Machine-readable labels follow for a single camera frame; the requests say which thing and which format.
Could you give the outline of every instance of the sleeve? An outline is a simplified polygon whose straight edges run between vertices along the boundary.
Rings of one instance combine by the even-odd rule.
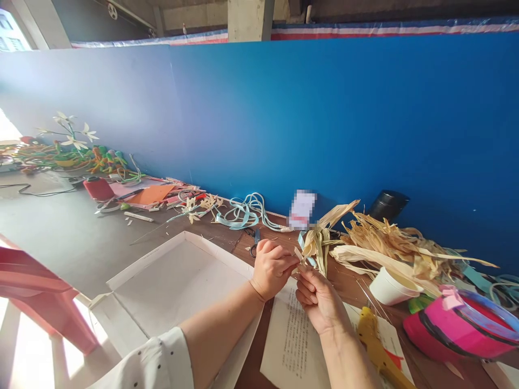
[[[189,350],[179,327],[132,351],[89,389],[194,389]]]

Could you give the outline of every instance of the orange paper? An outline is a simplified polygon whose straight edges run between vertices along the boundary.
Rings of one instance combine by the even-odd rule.
[[[144,189],[129,200],[133,204],[148,205],[162,201],[174,188],[174,185],[154,185]]]

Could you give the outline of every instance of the hand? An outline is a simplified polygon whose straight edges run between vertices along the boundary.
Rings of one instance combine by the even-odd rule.
[[[307,265],[300,265],[296,298],[308,315],[317,333],[353,335],[353,327],[334,287],[322,274]]]
[[[298,263],[297,257],[293,257],[290,251],[276,244],[275,241],[268,239],[259,241],[256,247],[254,275],[250,283],[263,302],[277,295]]]

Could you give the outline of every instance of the black cable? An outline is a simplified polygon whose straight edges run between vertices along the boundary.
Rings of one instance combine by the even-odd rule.
[[[72,192],[72,191],[75,191],[76,188],[73,187],[72,189],[67,189],[66,191],[61,191],[61,192],[49,192],[49,193],[41,193],[41,194],[35,194],[35,193],[25,193],[24,191],[28,188],[31,187],[31,184],[9,184],[9,185],[0,185],[0,189],[1,188],[5,188],[5,187],[12,187],[12,186],[23,186],[23,188],[21,188],[20,190],[18,190],[18,193],[20,193],[21,195],[31,195],[31,196],[36,196],[36,197],[49,197],[49,196],[54,196],[54,195],[57,195],[57,194],[61,194],[61,193],[68,193],[68,192]]]

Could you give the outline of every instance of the blurred label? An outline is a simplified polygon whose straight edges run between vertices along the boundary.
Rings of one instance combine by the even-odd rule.
[[[288,225],[293,230],[308,229],[316,198],[317,194],[310,191],[298,190],[296,192],[288,218]]]

